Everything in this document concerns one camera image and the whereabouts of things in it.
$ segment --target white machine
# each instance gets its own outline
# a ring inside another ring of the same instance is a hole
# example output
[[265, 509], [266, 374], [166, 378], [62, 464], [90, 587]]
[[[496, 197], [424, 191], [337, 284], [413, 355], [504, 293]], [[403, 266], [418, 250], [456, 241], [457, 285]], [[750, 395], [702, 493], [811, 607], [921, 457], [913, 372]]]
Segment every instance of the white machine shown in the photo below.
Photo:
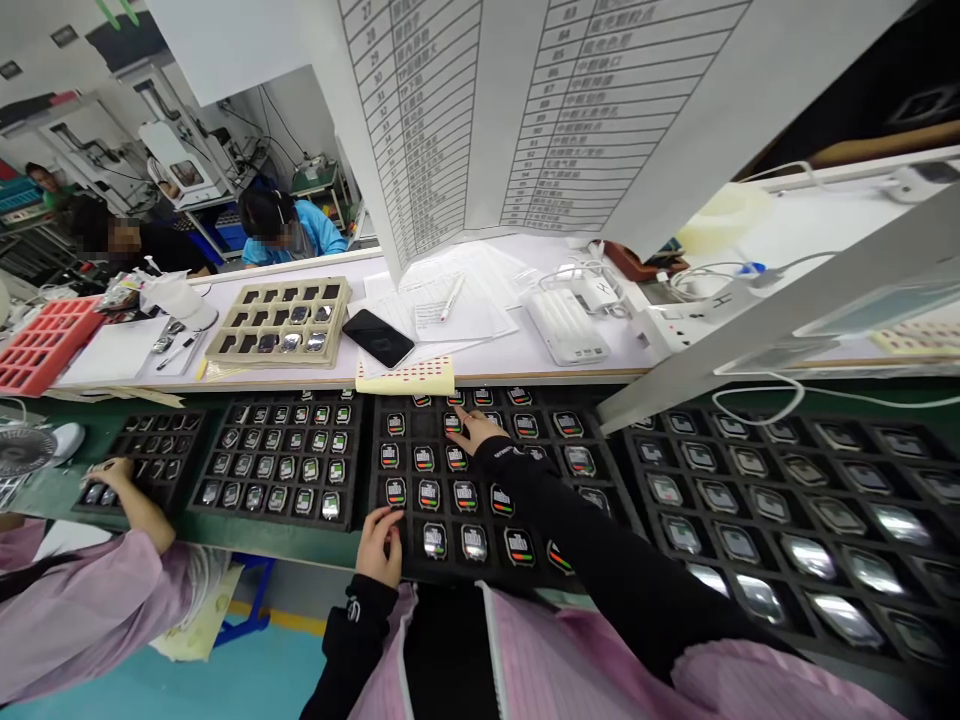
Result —
[[557, 365], [589, 365], [610, 356], [610, 347], [570, 290], [535, 292], [525, 304]]
[[155, 158], [149, 162], [159, 166], [151, 173], [154, 179], [179, 188], [172, 201], [182, 208], [228, 194], [246, 172], [261, 137], [218, 105], [195, 107], [189, 89], [178, 92], [171, 82], [174, 69], [173, 56], [164, 53], [116, 77], [153, 115], [137, 134]]

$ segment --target hand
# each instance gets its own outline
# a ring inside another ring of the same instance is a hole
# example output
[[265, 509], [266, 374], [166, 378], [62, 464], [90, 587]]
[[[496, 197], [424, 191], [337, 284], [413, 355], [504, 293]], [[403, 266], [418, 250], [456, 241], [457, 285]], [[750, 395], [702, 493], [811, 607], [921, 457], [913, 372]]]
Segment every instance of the hand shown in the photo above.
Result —
[[130, 458], [112, 458], [87, 473], [84, 481], [102, 482], [114, 490], [118, 485], [125, 485], [133, 481], [133, 460]]
[[[400, 564], [403, 548], [400, 546], [400, 530], [396, 522], [403, 517], [403, 510], [390, 512], [390, 508], [378, 508], [363, 521], [363, 535], [357, 550], [357, 574], [366, 575], [394, 590], [400, 585]], [[390, 543], [389, 559], [383, 546]]]
[[455, 406], [454, 410], [457, 411], [457, 417], [460, 418], [463, 427], [470, 431], [470, 437], [466, 438], [461, 433], [447, 433], [447, 439], [462, 447], [469, 455], [476, 453], [477, 448], [488, 438], [498, 435], [510, 437], [503, 431], [502, 427], [487, 418], [479, 410], [474, 410], [469, 415], [459, 405]]

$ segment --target black arm sleeve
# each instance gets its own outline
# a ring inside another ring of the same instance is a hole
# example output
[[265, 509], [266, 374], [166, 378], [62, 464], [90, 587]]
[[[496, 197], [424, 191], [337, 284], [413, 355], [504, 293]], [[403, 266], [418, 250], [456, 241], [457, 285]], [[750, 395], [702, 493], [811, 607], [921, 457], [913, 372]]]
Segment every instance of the black arm sleeve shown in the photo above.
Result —
[[603, 616], [663, 682], [672, 684], [670, 671], [686, 648], [712, 640], [752, 640], [797, 654], [735, 602], [563, 485], [549, 460], [535, 460], [505, 437], [484, 441], [476, 460], [518, 513], [557, 543]]
[[347, 596], [350, 610], [333, 608], [327, 618], [323, 635], [327, 664], [300, 720], [345, 719], [380, 662], [397, 591], [365, 575], [354, 575]]

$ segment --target smartphone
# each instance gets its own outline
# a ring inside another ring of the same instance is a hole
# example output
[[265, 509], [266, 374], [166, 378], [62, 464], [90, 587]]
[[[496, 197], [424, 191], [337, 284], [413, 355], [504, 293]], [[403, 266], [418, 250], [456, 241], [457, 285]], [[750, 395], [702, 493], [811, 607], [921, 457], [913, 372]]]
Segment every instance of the smartphone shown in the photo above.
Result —
[[413, 352], [414, 342], [369, 310], [361, 310], [343, 326], [343, 334], [380, 362], [394, 368]]

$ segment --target fan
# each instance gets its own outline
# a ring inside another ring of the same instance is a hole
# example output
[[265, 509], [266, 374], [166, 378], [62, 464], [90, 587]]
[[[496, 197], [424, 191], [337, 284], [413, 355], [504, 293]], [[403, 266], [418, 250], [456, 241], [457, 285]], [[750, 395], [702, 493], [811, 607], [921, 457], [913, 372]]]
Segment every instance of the fan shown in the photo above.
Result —
[[0, 427], [0, 478], [26, 475], [44, 466], [55, 467], [71, 457], [83, 442], [85, 432], [81, 425], [68, 423], [52, 431], [30, 427], [26, 424], [26, 406], [16, 398], [3, 399], [23, 408], [23, 423]]

